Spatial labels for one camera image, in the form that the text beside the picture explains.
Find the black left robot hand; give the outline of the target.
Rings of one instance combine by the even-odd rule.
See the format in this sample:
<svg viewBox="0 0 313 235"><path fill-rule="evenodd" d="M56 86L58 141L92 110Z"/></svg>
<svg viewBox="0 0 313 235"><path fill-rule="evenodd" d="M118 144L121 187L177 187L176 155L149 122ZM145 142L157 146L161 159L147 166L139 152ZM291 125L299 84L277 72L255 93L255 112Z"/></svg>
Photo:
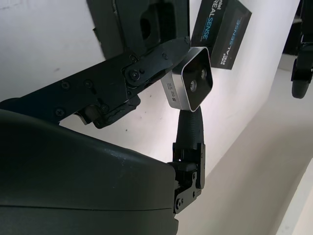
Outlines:
<svg viewBox="0 0 313 235"><path fill-rule="evenodd" d="M291 74L294 98L302 99L313 78L313 2L304 0L301 9L301 40Z"/></svg>

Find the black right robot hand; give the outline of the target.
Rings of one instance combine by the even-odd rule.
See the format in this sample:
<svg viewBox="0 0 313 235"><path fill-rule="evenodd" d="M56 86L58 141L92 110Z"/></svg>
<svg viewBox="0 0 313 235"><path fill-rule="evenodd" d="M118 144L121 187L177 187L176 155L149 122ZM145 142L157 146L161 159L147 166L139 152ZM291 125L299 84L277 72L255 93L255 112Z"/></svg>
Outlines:
<svg viewBox="0 0 313 235"><path fill-rule="evenodd" d="M189 52L188 37L132 51L0 104L3 235L175 235L205 182L201 109L179 114L173 159L158 161L59 125L107 127Z"/></svg>

